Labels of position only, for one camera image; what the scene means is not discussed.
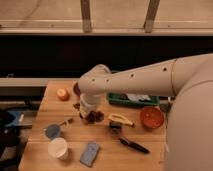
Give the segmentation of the yellow-white gripper body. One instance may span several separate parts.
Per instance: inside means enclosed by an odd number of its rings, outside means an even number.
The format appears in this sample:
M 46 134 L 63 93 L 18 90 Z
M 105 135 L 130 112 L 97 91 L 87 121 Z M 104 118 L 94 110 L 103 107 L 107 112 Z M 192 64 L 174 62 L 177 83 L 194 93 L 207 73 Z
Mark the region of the yellow-white gripper body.
M 100 104 L 100 95 L 80 95 L 80 114 L 83 118 L 86 118 L 91 111 L 95 111 Z

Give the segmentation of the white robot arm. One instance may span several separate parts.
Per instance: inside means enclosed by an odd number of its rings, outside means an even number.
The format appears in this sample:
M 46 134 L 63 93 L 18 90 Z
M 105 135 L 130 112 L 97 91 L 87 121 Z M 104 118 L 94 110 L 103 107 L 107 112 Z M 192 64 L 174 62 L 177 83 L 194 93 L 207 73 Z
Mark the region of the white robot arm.
M 173 97 L 165 171 L 213 171 L 213 53 L 176 58 L 123 72 L 97 65 L 78 81 L 85 114 L 105 92 Z

